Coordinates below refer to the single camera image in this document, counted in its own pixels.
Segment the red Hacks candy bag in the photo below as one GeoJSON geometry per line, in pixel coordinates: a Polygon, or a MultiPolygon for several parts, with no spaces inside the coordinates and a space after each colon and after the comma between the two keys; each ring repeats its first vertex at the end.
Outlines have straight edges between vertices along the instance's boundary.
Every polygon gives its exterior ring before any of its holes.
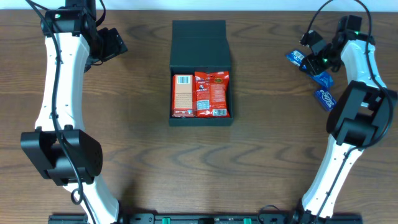
{"type": "Polygon", "coordinates": [[[229,71],[195,72],[195,91],[198,118],[229,118],[226,92],[229,71]]]}

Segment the orange-red snack box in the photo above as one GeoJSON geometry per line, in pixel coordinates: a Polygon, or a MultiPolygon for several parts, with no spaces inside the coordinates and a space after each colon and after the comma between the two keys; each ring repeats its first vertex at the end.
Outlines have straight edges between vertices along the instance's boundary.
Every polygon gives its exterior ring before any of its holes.
{"type": "Polygon", "coordinates": [[[172,78],[172,107],[174,118],[194,118],[197,115],[195,77],[176,74],[172,78]]]}

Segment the blue Eclipse mint pack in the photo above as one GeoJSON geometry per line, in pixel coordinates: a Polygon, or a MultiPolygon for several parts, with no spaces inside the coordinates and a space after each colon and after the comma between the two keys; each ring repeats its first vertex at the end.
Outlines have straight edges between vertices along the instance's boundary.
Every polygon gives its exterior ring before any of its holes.
{"type": "Polygon", "coordinates": [[[335,105],[336,100],[327,88],[320,88],[315,90],[314,97],[318,100],[325,111],[331,111],[335,105]]]}

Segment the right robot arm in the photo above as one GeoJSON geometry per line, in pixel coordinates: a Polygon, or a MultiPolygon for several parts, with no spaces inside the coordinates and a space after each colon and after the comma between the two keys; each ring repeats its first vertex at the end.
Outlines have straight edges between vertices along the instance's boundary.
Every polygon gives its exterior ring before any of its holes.
{"type": "Polygon", "coordinates": [[[355,161],[366,148],[381,140],[391,125],[397,93],[380,78],[372,35],[360,31],[362,18],[342,17],[331,43],[314,30],[300,41],[311,49],[300,71],[311,76],[345,66],[348,86],[330,111],[326,154],[309,190],[304,194],[292,223],[331,223],[336,198],[355,161]]]}

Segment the blue Oreo cookie pack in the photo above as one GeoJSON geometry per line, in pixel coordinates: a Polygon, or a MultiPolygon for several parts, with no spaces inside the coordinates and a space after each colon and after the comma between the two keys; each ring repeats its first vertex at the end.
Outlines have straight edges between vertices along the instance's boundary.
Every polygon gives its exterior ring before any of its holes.
{"type": "MultiPolygon", "coordinates": [[[[285,55],[287,59],[297,67],[299,67],[302,63],[302,60],[305,58],[305,54],[300,50],[293,50],[285,55]]],[[[334,80],[328,72],[322,72],[319,75],[309,75],[307,74],[313,81],[318,83],[320,86],[329,90],[334,85],[334,80]]]]}

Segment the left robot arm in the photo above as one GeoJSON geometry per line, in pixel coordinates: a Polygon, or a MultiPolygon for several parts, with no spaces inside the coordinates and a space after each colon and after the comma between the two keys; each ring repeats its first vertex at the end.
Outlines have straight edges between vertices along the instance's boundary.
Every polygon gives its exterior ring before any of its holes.
{"type": "Polygon", "coordinates": [[[34,130],[21,135],[21,148],[43,178],[83,207],[84,223],[121,223],[119,202],[101,175],[101,145],[85,132],[82,94],[91,66],[127,47],[116,29],[101,26],[92,3],[68,1],[41,19],[47,51],[44,97],[34,130]]]}

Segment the black box with lid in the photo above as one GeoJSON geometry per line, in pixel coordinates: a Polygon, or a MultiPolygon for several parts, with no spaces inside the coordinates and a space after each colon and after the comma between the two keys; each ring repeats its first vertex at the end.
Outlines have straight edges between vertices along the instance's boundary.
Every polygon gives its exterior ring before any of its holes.
{"type": "Polygon", "coordinates": [[[231,126],[234,121],[232,61],[225,20],[174,20],[170,51],[169,126],[231,126]],[[229,71],[226,105],[229,118],[173,118],[172,80],[176,74],[229,71]]]}

